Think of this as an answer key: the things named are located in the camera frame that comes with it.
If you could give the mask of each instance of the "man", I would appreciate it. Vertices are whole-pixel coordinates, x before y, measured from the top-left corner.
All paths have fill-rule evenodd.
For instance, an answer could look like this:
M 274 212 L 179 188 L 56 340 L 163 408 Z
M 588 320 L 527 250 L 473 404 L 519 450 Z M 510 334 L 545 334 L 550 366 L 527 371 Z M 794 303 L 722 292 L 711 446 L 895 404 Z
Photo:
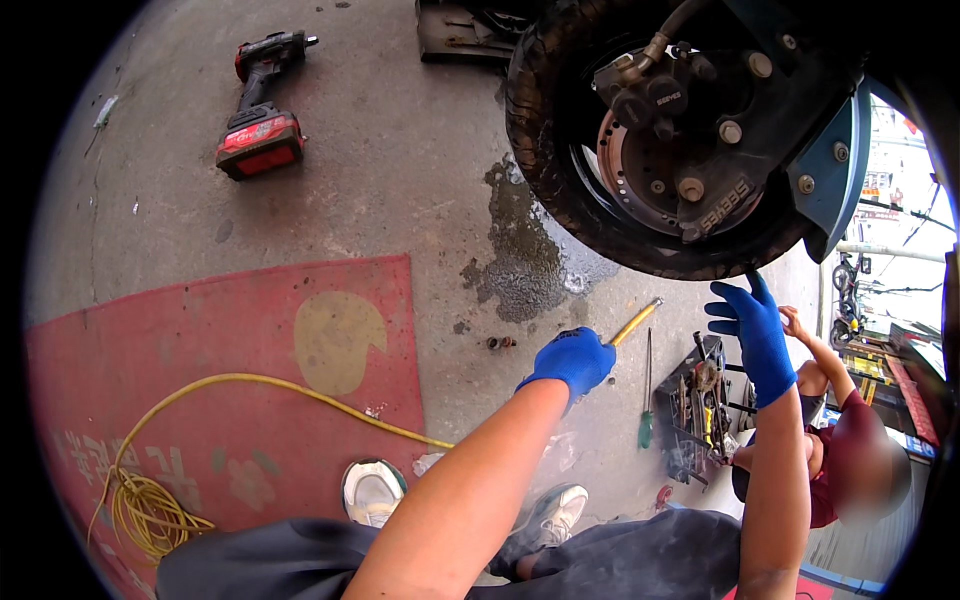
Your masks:
M 550 434 L 616 359 L 581 327 L 547 344 L 513 397 L 412 490 L 382 461 L 353 465 L 353 523 L 288 519 L 196 538 L 160 562 L 158 597 L 719 599 L 738 584 L 740 598 L 793 598 L 810 510 L 801 404 L 777 305 L 759 275 L 748 278 L 752 294 L 712 283 L 727 302 L 708 306 L 730 319 L 711 326 L 739 337 L 756 385 L 758 452 L 739 536 L 729 516 L 680 510 L 571 538 L 588 499 L 580 486 L 548 493 L 515 526 Z M 513 583 L 472 588 L 484 568 Z
M 781 306 L 786 317 L 783 333 L 809 348 L 814 360 L 797 370 L 797 388 L 804 412 L 804 454 L 810 479 L 810 528 L 826 527 L 845 512 L 845 520 L 875 522 L 893 513 L 910 490 L 910 460 L 890 438 L 879 415 L 867 406 L 840 357 L 820 338 L 811 335 L 793 306 Z M 840 408 L 841 434 L 833 426 L 818 429 L 810 423 L 820 413 L 827 385 Z M 721 465 L 733 465 L 733 491 L 747 499 L 756 447 L 739 448 Z

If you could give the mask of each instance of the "red floor mat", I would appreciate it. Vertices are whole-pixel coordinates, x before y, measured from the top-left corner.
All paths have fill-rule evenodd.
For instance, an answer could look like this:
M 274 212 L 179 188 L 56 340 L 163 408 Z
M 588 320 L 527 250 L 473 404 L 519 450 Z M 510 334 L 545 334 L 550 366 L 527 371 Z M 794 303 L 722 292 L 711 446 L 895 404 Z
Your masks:
M 212 277 L 30 329 L 36 427 L 68 511 L 85 530 L 132 426 L 215 373 L 288 379 L 422 433 L 412 314 L 403 255 Z M 345 518 L 340 483 L 351 461 L 386 458 L 412 480 L 425 449 L 295 392 L 228 382 L 154 417 L 125 462 L 187 510 L 235 530 L 288 516 Z M 106 515 L 94 531 L 93 554 L 115 583 L 130 597 L 142 593 L 133 586 L 152 586 L 154 571 L 118 547 Z

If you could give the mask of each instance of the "gloved hand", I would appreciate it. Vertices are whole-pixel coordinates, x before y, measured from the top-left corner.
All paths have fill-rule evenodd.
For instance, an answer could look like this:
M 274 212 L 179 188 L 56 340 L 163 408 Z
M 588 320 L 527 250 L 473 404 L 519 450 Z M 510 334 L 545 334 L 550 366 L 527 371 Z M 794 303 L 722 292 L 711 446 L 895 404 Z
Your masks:
M 783 326 L 777 303 L 770 295 L 759 273 L 747 274 L 752 289 L 714 281 L 710 291 L 726 302 L 709 302 L 708 315 L 732 321 L 711 321 L 707 329 L 714 333 L 735 335 L 740 340 L 743 370 L 756 387 L 756 408 L 770 404 L 797 382 L 783 339 Z
M 537 352 L 533 374 L 516 388 L 519 390 L 537 379 L 561 379 L 570 388 L 569 409 L 578 396 L 592 390 L 610 374 L 614 363 L 616 348 L 601 344 L 600 336 L 593 329 L 577 327 L 572 331 L 561 331 Z

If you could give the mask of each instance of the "black power tool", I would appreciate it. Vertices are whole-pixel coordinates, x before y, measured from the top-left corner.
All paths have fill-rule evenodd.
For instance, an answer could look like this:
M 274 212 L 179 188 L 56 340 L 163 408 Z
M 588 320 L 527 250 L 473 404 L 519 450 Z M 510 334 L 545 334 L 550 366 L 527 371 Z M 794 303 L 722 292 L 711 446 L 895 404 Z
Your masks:
M 232 180 L 303 160 L 303 136 L 297 117 L 289 110 L 277 110 L 273 102 L 264 99 L 274 78 L 291 64 L 301 62 L 307 46 L 316 43 L 316 36 L 305 36 L 299 30 L 270 34 L 237 50 L 233 64 L 245 84 L 243 95 L 217 146 L 217 166 Z

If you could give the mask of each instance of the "yellow air hose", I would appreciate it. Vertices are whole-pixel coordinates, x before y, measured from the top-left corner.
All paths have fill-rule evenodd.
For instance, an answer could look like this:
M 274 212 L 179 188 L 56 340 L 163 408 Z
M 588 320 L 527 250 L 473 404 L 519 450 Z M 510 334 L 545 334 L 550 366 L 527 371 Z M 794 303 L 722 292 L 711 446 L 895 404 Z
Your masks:
M 87 545 L 90 544 L 93 524 L 96 522 L 100 509 L 107 504 L 110 488 L 114 481 L 116 482 L 116 487 L 114 488 L 113 498 L 110 500 L 110 516 L 113 520 L 113 533 L 117 538 L 117 542 L 126 549 L 124 542 L 120 540 L 120 530 L 122 529 L 133 543 L 152 559 L 152 562 L 147 564 L 149 566 L 156 566 L 161 558 L 187 541 L 190 534 L 201 534 L 216 528 L 213 523 L 205 518 L 187 513 L 174 496 L 153 479 L 143 477 L 136 473 L 130 473 L 125 468 L 121 468 L 120 458 L 124 455 L 124 452 L 127 451 L 127 447 L 131 444 L 133 438 L 136 437 L 136 434 L 161 410 L 204 386 L 224 381 L 267 383 L 279 388 L 300 392 L 301 394 L 326 402 L 330 406 L 338 408 L 348 415 L 367 422 L 374 427 L 386 429 L 404 438 L 439 446 L 441 448 L 450 449 L 453 447 L 453 444 L 448 442 L 427 438 L 419 433 L 407 431 L 401 427 L 390 425 L 389 423 L 364 415 L 360 411 L 346 406 L 343 402 L 339 402 L 330 396 L 320 394 L 309 388 L 304 388 L 291 381 L 246 372 L 225 372 L 219 375 L 211 375 L 210 377 L 204 377 L 203 379 L 198 379 L 193 383 L 183 386 L 158 402 L 154 408 L 150 409 L 150 411 L 140 419 L 131 432 L 127 434 L 123 444 L 119 450 L 117 450 L 116 460 L 108 470 L 107 482 L 104 484 L 104 493 L 100 496 L 100 503 L 93 512 L 90 525 L 86 529 Z

